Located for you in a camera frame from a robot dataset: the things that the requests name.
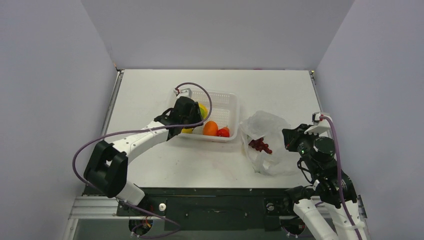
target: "white plastic bag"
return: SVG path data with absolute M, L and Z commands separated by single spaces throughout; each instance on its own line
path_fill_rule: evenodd
M 240 123 L 241 139 L 247 158 L 253 163 L 257 173 L 263 175 L 293 175 L 298 172 L 297 152 L 285 149 L 281 130 L 291 126 L 283 118 L 265 111 L 257 111 L 253 116 Z M 259 152 L 249 146 L 251 140 L 264 138 L 272 154 Z

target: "yellow fruit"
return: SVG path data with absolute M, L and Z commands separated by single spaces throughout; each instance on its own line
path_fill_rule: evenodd
M 181 130 L 181 133 L 182 134 L 191 134 L 191 133 L 193 133 L 193 128 L 183 128 Z
M 208 116 L 208 109 L 203 104 L 201 104 L 201 103 L 199 103 L 199 108 L 200 108 L 201 117 L 203 119 L 205 119 L 206 116 Z
M 218 132 L 218 124 L 214 121 L 208 121 L 203 127 L 203 135 L 216 136 Z

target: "screw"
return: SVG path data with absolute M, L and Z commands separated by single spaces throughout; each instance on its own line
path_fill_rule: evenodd
M 268 203 L 268 204 L 266 205 L 266 209 L 268 209 L 268 211 L 273 211 L 273 210 L 274 210 L 274 204 L 272 204 L 272 203 Z
M 167 205 L 165 203 L 159 204 L 159 211 L 163 212 L 165 209 L 167 209 Z

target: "tomato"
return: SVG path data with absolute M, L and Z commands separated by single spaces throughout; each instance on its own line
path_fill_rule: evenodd
M 225 137 L 225 138 L 229 138 L 230 137 L 230 131 L 229 130 L 227 130 L 228 129 L 228 127 L 223 127 L 223 128 L 221 128 L 221 129 L 219 129 L 217 132 L 216 132 L 216 136 L 217 137 Z
M 203 135 L 216 136 L 218 132 L 218 124 L 214 121 L 208 121 L 203 127 Z

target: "bunch of red grapes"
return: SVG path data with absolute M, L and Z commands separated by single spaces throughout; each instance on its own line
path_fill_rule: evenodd
M 252 140 L 249 143 L 249 146 L 254 148 L 256 151 L 262 152 L 262 150 L 267 154 L 272 154 L 273 151 L 269 149 L 269 145 L 264 142 L 264 138 L 261 137 L 258 140 Z

